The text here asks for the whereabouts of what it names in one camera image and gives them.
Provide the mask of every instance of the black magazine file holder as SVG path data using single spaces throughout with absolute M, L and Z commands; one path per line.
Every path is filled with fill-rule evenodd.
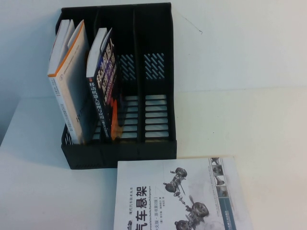
M 64 127 L 61 148 L 71 169 L 115 168 L 118 161 L 177 156 L 174 114 L 174 45 L 170 3 L 63 8 L 56 25 L 84 19 L 91 46 L 98 28 L 113 28 L 128 110 L 120 141 L 104 143 L 100 124 L 87 145 Z

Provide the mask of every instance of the book cover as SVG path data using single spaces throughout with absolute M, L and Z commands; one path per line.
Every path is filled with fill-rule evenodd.
M 234 159 L 118 162 L 119 229 L 252 230 Z
M 94 104 L 85 79 L 89 45 L 83 20 L 63 45 L 67 46 L 68 51 L 56 71 L 49 73 L 48 77 L 71 140 L 74 144 L 84 144 L 91 140 L 96 121 L 93 119 Z
M 103 41 L 95 74 L 88 81 L 101 122 L 103 139 L 106 142 L 115 140 L 122 134 L 123 124 L 118 119 L 118 113 L 124 111 L 124 102 L 112 29 Z

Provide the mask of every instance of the table surface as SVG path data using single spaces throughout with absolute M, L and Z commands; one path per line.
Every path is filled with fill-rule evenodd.
M 304 229 L 307 88 L 175 94 L 177 157 L 235 156 L 254 229 Z M 22 99 L 0 147 L 1 230 L 112 230 L 116 169 L 70 170 L 55 98 Z

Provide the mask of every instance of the white book cover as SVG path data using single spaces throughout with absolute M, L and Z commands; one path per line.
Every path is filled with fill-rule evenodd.
M 101 56 L 101 47 L 104 48 L 103 42 L 106 41 L 105 37 L 107 35 L 106 28 L 99 28 L 92 44 L 90 53 L 88 54 L 87 65 L 86 65 L 86 77 L 93 78 L 97 68 L 98 61 Z
M 61 47 L 65 41 L 65 36 L 67 34 L 69 26 L 70 26 L 69 20 L 62 20 L 59 24 L 57 36 L 54 41 L 54 44 L 51 50 L 51 54 L 50 54 L 48 74 L 54 73 L 57 67 L 59 66 Z
M 92 137 L 95 113 L 86 81 L 86 60 L 89 44 L 82 20 L 72 33 L 68 29 L 61 50 L 67 50 L 54 73 L 48 73 L 52 88 L 63 113 L 67 128 L 74 144 L 83 144 Z
M 118 162 L 123 229 L 252 230 L 234 158 Z

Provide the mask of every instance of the white wall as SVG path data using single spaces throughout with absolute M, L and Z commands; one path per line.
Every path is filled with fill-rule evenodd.
M 46 72 L 62 7 L 143 2 L 163 0 L 0 0 L 0 143 L 20 98 L 53 96 Z M 172 4 L 177 91 L 307 85 L 307 1 Z

